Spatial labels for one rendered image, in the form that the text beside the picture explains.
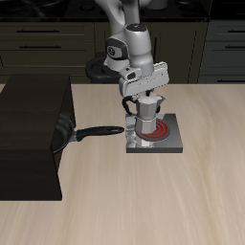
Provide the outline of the black kitchen countertop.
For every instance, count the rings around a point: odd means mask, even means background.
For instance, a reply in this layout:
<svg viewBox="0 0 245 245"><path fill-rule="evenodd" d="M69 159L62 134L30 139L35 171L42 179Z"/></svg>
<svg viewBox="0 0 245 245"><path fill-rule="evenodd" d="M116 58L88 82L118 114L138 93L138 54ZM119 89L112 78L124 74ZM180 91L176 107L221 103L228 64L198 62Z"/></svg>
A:
<svg viewBox="0 0 245 245"><path fill-rule="evenodd" d="M164 10L140 8L143 22L245 20L245 0L167 0ZM107 22L95 0L0 0L0 22Z"/></svg>

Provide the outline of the silver moka pot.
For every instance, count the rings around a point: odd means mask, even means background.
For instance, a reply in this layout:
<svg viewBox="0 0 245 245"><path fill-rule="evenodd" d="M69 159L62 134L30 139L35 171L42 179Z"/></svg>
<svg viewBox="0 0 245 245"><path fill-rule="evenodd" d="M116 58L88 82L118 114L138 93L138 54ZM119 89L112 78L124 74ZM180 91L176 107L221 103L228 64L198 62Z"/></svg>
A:
<svg viewBox="0 0 245 245"><path fill-rule="evenodd" d="M150 134L156 130L156 115L160 112L161 103L165 100L151 90L141 92L135 96L127 96L122 100L122 106L126 113L131 116L128 102L136 104L135 130L140 134Z"/></svg>

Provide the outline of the dark wooden cabinet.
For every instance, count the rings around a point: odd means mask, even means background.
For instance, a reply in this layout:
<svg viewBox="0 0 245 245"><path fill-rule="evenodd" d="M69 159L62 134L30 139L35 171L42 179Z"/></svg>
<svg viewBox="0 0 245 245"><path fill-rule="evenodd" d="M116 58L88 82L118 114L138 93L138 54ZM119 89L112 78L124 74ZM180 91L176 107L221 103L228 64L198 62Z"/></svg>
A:
<svg viewBox="0 0 245 245"><path fill-rule="evenodd" d="M12 75L0 92L0 200L59 201L59 115L75 117L68 75Z"/></svg>

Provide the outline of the dark kitchen cupboards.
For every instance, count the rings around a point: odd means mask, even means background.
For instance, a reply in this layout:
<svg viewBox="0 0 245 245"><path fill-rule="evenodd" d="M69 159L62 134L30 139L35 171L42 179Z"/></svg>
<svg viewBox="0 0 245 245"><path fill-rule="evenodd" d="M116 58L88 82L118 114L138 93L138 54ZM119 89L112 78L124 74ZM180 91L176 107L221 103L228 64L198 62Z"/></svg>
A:
<svg viewBox="0 0 245 245"><path fill-rule="evenodd" d="M208 25L194 22L147 22L152 55L168 66L171 84L198 80ZM88 83L85 66L105 50L107 22L1 22L0 83L12 74L68 74Z"/></svg>

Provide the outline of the dark grey stove plate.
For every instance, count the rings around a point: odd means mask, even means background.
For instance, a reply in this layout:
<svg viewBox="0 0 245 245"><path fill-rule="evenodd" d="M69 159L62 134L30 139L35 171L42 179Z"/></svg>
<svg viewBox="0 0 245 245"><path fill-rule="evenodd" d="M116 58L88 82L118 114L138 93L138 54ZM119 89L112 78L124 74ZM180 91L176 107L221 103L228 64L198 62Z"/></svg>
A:
<svg viewBox="0 0 245 245"><path fill-rule="evenodd" d="M125 116L126 126L136 124L136 115ZM126 141L127 153L182 153L183 144L175 114L158 114L156 116L156 130L150 134L136 132L136 140Z"/></svg>

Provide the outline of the black frying pan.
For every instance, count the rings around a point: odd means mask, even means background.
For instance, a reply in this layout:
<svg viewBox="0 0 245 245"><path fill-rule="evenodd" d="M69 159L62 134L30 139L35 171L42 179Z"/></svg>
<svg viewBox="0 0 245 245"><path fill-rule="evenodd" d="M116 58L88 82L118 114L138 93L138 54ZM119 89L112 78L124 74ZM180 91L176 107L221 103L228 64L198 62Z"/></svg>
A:
<svg viewBox="0 0 245 245"><path fill-rule="evenodd" d="M124 132L121 126L96 126L75 130L70 119L60 114L55 128L54 137L52 139L52 150L57 154L63 150L67 144L71 142L80 142L89 136L109 136Z"/></svg>

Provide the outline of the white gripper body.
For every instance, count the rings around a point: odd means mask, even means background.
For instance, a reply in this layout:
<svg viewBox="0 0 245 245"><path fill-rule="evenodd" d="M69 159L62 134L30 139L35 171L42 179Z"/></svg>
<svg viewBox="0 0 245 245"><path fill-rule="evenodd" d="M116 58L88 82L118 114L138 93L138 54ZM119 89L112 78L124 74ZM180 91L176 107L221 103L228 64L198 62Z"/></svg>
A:
<svg viewBox="0 0 245 245"><path fill-rule="evenodd" d="M149 66L146 71L141 68L126 66L120 70L119 88L123 97L134 96L168 84L167 64L160 62Z"/></svg>

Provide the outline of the round stove knob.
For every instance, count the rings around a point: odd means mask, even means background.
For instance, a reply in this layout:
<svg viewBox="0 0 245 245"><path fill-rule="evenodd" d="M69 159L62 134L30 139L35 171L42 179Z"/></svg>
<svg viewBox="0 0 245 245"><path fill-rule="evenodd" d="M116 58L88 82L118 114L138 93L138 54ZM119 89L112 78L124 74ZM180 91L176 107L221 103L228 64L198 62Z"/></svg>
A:
<svg viewBox="0 0 245 245"><path fill-rule="evenodd" d="M136 132L135 132L134 124L128 124L126 126L126 140L128 142L133 142L136 140Z"/></svg>

